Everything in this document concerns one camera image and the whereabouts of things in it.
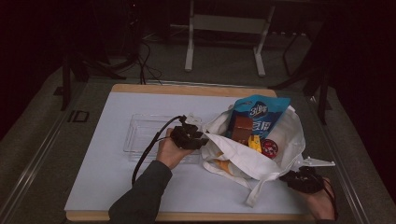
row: gray floor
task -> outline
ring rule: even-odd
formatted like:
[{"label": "gray floor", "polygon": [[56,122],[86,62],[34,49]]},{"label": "gray floor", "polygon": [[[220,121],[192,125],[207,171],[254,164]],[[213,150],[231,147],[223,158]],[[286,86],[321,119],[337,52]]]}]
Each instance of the gray floor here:
[{"label": "gray floor", "polygon": [[[205,38],[197,38],[193,70],[184,72],[184,62],[187,50],[185,33],[177,33],[170,42],[155,41],[155,35],[147,38],[150,46],[148,65],[161,71],[159,80],[162,84],[173,82],[205,83],[210,85],[236,85],[262,87],[275,85],[286,80],[281,53],[290,39],[283,35],[270,35],[264,47],[263,62],[267,72],[266,77],[258,77],[254,63],[252,42],[238,41],[214,42]],[[303,36],[290,50],[288,57],[291,68],[295,68],[309,47],[309,41]],[[142,46],[142,57],[148,49]],[[154,69],[150,71],[154,76],[160,73]],[[135,65],[120,75],[128,77],[125,83],[137,83],[139,66]],[[68,123],[70,110],[60,111],[62,98],[52,95],[56,87],[62,85],[62,69],[49,77],[42,90],[29,104],[21,118],[12,127],[0,146],[0,202],[6,203],[18,179],[37,151],[45,151],[41,158],[41,165],[37,168],[35,179],[29,180],[30,188],[25,188],[21,199],[15,203],[7,220],[1,223],[61,223],[64,220],[64,203],[73,185],[75,175],[82,163],[95,129],[95,122],[99,120],[108,92],[113,83],[91,71],[92,78],[87,84],[73,83],[74,101],[71,109],[89,109],[92,113],[87,125]],[[159,83],[153,78],[149,70],[145,70],[146,78],[150,82]],[[304,81],[287,88],[287,91],[301,92]],[[334,178],[343,180],[351,185],[338,186],[340,220],[339,223],[392,223],[396,220],[396,209],[393,201],[386,192],[374,166],[372,165],[364,146],[340,105],[336,92],[330,89],[329,104],[332,110],[326,111],[328,125],[321,132],[329,135],[330,144],[337,148],[338,156],[342,160],[340,172]],[[67,139],[65,133],[77,133],[80,138],[73,142]]]}]

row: white plastic bag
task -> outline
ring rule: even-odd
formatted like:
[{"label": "white plastic bag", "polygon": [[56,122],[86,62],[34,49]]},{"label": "white plastic bag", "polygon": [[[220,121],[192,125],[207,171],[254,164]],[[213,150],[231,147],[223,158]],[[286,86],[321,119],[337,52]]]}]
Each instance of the white plastic bag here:
[{"label": "white plastic bag", "polygon": [[[267,136],[267,139],[278,145],[277,155],[269,159],[260,152],[223,136],[231,113],[232,110],[228,110],[204,125],[203,131],[209,138],[207,145],[202,148],[204,167],[211,173],[223,175],[251,189],[247,204],[254,206],[262,184],[287,173],[304,151],[303,128],[294,109],[289,106]],[[221,165],[227,165],[226,169],[219,167],[220,161]],[[255,188],[249,185],[248,178],[259,180]]]}]

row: blue snack bag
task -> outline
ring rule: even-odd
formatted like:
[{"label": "blue snack bag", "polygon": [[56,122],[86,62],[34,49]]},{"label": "blue snack bag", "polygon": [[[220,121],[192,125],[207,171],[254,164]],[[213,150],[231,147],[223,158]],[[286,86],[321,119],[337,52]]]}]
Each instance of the blue snack bag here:
[{"label": "blue snack bag", "polygon": [[263,142],[289,105],[289,98],[262,95],[237,100],[225,136],[246,146],[250,146],[253,137]]}]

